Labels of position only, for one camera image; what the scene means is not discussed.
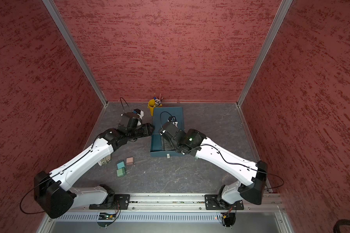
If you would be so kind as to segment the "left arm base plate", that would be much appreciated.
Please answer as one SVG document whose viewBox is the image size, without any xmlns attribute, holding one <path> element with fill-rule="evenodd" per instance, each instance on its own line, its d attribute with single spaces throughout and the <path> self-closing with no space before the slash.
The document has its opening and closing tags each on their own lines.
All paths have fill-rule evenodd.
<svg viewBox="0 0 350 233">
<path fill-rule="evenodd" d="M 109 194 L 102 204 L 91 204 L 90 210 L 127 210 L 130 203 L 129 194 Z"/>
</svg>

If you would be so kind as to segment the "teal plug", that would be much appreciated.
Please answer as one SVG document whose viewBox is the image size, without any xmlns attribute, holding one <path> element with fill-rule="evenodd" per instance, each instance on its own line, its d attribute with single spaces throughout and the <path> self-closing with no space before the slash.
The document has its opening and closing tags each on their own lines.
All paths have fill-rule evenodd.
<svg viewBox="0 0 350 233">
<path fill-rule="evenodd" d="M 125 163 L 124 161 L 119 161 L 117 163 L 117 169 L 120 170 L 120 169 L 125 169 Z"/>
</svg>

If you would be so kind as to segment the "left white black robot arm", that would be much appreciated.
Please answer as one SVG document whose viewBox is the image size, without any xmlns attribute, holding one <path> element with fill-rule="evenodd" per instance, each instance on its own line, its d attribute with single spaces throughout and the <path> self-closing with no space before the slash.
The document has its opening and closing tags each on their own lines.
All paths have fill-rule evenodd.
<svg viewBox="0 0 350 233">
<path fill-rule="evenodd" d="M 102 204 L 112 190 L 105 186 L 74 188 L 73 185 L 100 160 L 113 154 L 128 141 L 151 136 L 155 127 L 150 123 L 133 129 L 108 129 L 69 162 L 53 171 L 41 171 L 34 177 L 34 200 L 50 218 L 58 218 L 70 209 L 90 204 Z"/>
</svg>

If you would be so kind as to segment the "pink plug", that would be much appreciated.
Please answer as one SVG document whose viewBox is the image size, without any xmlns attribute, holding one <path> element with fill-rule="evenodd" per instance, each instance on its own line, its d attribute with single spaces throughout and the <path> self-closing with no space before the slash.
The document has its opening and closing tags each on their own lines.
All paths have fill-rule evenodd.
<svg viewBox="0 0 350 233">
<path fill-rule="evenodd" d="M 126 158 L 126 165 L 128 166 L 134 165 L 134 158 L 133 157 Z"/>
</svg>

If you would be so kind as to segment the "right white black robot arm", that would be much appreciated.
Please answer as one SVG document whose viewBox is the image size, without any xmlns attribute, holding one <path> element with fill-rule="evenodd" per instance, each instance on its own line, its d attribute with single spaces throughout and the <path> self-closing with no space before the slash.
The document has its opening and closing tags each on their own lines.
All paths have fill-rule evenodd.
<svg viewBox="0 0 350 233">
<path fill-rule="evenodd" d="M 184 132 L 173 123 L 167 122 L 158 131 L 173 146 L 176 152 L 208 161 L 237 179 L 219 190 L 217 202 L 224 208 L 245 200 L 261 205 L 267 178 L 267 163 L 252 162 L 219 146 L 204 133 L 189 129 Z"/>
</svg>

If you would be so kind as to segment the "teal three-drawer cabinet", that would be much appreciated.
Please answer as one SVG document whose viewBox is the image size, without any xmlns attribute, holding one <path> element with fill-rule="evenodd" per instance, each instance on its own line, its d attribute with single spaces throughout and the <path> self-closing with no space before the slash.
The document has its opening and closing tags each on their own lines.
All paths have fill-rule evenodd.
<svg viewBox="0 0 350 233">
<path fill-rule="evenodd" d="M 184 130 L 183 108 L 178 106 L 161 107 L 154 110 L 152 117 L 152 125 L 155 127 L 151 135 L 151 157 L 175 157 L 183 156 L 177 153 L 170 142 L 167 142 L 159 133 L 161 126 L 168 121 L 170 116 L 174 116 L 178 122 L 177 127 Z"/>
</svg>

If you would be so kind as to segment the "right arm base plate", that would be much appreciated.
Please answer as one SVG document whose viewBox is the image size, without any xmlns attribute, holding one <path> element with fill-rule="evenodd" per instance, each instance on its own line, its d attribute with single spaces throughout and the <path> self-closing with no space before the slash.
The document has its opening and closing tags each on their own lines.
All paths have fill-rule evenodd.
<svg viewBox="0 0 350 233">
<path fill-rule="evenodd" d="M 224 201 L 218 195 L 206 194 L 205 206 L 207 210 L 244 210 L 244 205 L 242 201 L 237 201 L 234 204 L 229 204 Z"/>
</svg>

